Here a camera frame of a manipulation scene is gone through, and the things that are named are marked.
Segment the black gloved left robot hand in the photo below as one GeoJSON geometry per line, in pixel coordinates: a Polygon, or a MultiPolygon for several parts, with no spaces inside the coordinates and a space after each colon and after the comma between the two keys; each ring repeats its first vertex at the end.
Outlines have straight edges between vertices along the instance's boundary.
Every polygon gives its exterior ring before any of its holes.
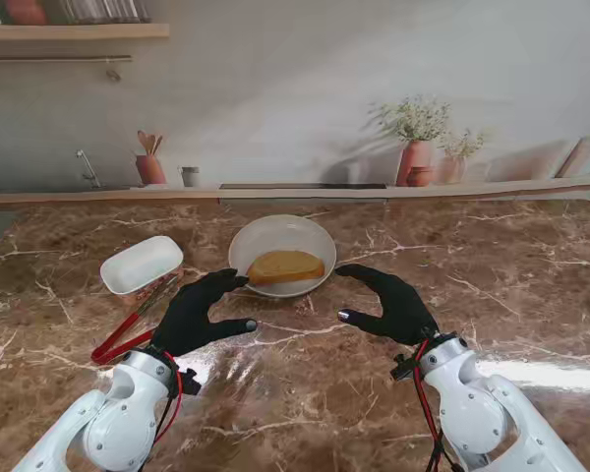
{"type": "Polygon", "coordinates": [[[208,317],[212,305],[248,281],[249,278],[239,275],[236,269],[226,268],[184,285],[170,301],[149,346],[179,357],[212,342],[255,331],[257,322],[253,319],[213,323],[208,317]]]}

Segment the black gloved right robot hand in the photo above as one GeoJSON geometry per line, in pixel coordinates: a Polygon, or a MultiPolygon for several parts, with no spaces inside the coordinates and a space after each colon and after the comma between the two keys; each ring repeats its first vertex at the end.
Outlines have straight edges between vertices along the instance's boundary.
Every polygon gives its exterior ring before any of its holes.
{"type": "Polygon", "coordinates": [[[342,309],[338,318],[343,323],[407,346],[420,344],[440,332],[416,289],[398,276],[357,264],[342,265],[335,273],[363,282],[378,295],[383,310],[380,317],[374,317],[342,309]]]}

